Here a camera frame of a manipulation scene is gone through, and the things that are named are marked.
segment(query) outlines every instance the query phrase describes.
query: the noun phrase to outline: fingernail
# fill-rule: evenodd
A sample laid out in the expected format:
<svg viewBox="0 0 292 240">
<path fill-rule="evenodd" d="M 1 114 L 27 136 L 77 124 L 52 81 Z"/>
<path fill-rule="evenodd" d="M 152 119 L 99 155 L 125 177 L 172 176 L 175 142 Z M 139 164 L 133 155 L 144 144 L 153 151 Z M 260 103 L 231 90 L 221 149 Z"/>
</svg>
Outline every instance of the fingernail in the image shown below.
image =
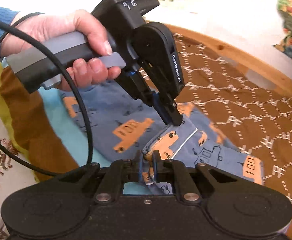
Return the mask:
<svg viewBox="0 0 292 240">
<path fill-rule="evenodd" d="M 106 49 L 107 54 L 108 55 L 111 55 L 113 53 L 113 50 L 112 50 L 109 42 L 108 41 L 105 41 L 104 44 L 105 44 L 105 49 Z"/>
<path fill-rule="evenodd" d="M 98 58 L 91 59 L 89 61 L 89 65 L 95 74 L 101 72 L 103 69 L 103 66 L 101 65 L 101 61 Z"/>
<path fill-rule="evenodd" d="M 80 60 L 76 63 L 75 68 L 78 70 L 80 75 L 85 75 L 87 73 L 87 66 L 84 60 Z"/>
</svg>

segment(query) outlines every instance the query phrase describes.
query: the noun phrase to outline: human hand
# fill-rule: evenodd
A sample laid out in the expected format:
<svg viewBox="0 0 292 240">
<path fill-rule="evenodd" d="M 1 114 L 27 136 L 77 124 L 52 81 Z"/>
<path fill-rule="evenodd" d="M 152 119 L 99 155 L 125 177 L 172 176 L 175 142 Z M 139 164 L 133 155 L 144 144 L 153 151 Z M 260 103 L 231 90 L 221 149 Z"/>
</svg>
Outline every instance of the human hand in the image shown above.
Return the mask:
<svg viewBox="0 0 292 240">
<path fill-rule="evenodd" d="M 17 14 L 12 24 L 22 17 L 21 13 Z M 77 30 L 87 36 L 90 46 L 98 54 L 107 56 L 112 53 L 105 27 L 85 10 L 76 10 L 67 16 L 37 15 L 23 21 L 17 28 L 40 42 Z M 1 55 L 6 57 L 30 47 L 29 43 L 8 34 L 2 41 Z M 67 71 L 76 86 L 84 88 L 91 84 L 99 84 L 106 79 L 115 79 L 121 69 L 119 67 L 107 69 L 98 58 L 93 58 L 89 62 L 80 58 L 75 60 L 73 67 L 68 68 Z M 70 91 L 64 77 L 58 88 Z"/>
</svg>

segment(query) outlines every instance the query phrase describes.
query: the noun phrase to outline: screw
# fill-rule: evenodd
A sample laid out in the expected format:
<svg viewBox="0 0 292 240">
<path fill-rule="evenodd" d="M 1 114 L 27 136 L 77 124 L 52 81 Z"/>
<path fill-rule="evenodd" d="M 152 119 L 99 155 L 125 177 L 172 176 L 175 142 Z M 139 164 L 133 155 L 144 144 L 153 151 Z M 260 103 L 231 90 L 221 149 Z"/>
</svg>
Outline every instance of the screw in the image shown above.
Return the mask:
<svg viewBox="0 0 292 240">
<path fill-rule="evenodd" d="M 196 201 L 199 199 L 199 196 L 196 193 L 186 193 L 184 199 L 188 201 Z"/>
<path fill-rule="evenodd" d="M 97 199 L 98 201 L 101 201 L 101 202 L 106 202 L 106 201 L 111 200 L 111 196 L 110 196 L 108 193 L 99 193 L 99 194 L 96 196 L 96 199 Z"/>
</svg>

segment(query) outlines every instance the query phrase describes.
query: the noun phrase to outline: white surface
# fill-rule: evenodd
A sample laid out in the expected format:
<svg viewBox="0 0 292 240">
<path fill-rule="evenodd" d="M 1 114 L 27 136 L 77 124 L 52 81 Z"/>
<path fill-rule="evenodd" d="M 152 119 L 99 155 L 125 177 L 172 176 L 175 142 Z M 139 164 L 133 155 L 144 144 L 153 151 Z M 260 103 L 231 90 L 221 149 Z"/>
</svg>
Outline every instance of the white surface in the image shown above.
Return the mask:
<svg viewBox="0 0 292 240">
<path fill-rule="evenodd" d="M 25 12 L 65 14 L 92 11 L 101 0 L 0 0 L 0 6 Z M 225 41 L 272 65 L 292 79 L 292 60 L 272 47 L 284 37 L 277 0 L 164 1 L 146 17 Z"/>
</svg>

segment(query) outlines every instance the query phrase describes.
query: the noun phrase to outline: wooden edge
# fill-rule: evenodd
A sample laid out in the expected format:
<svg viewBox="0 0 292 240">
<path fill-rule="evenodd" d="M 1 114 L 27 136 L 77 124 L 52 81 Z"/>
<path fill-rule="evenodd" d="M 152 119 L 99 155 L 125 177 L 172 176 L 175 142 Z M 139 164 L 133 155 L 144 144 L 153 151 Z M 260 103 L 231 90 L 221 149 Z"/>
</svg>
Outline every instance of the wooden edge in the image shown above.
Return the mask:
<svg viewBox="0 0 292 240">
<path fill-rule="evenodd" d="M 241 66 L 238 70 L 243 74 L 245 74 L 248 69 L 255 71 L 269 81 L 273 82 L 276 85 L 274 90 L 277 93 L 292 98 L 292 80 L 271 65 L 218 39 L 174 25 L 165 25 L 171 30 L 172 33 L 178 33 L 194 42 L 202 43 L 218 55 L 225 56 L 236 61 L 239 66 Z"/>
</svg>

